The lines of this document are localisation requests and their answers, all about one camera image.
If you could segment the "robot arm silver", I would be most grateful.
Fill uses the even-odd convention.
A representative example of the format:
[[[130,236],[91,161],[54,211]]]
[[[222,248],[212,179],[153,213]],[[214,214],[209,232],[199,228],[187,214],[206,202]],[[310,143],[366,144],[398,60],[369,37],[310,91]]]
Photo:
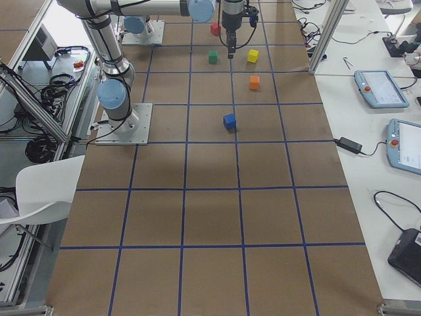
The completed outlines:
[[[155,30],[151,24],[149,15],[145,16],[125,16],[123,21],[124,28],[129,33],[137,37],[151,37]]]
[[[228,58],[232,58],[237,50],[236,32],[248,10],[244,1],[59,1],[59,5],[82,22],[100,59],[105,80],[98,87],[97,98],[111,130],[117,134],[136,130],[140,117],[131,101],[134,66],[122,52],[112,27],[112,15],[123,16],[129,32],[142,34],[149,15],[189,16],[195,22],[208,22],[216,9],[222,9]]]

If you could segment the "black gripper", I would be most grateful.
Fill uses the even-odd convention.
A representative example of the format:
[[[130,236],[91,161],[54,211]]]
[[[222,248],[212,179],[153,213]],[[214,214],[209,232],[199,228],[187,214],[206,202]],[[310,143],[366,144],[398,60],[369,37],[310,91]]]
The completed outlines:
[[[226,45],[228,48],[228,58],[233,59],[236,51],[236,30],[241,27],[244,1],[242,0],[222,0],[222,26],[226,32]]]

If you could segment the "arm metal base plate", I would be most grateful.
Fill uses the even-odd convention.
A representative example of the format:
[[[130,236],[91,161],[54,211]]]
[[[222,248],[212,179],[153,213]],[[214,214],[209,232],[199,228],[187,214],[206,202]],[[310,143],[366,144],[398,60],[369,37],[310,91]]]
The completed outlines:
[[[161,45],[163,34],[164,34],[164,21],[163,20],[151,20],[151,24],[155,30],[155,33],[151,37],[137,37],[128,31],[124,31],[122,38],[123,45]]]
[[[96,145],[147,145],[153,112],[152,103],[132,103],[132,114],[124,124],[111,120],[101,124],[97,131]]]

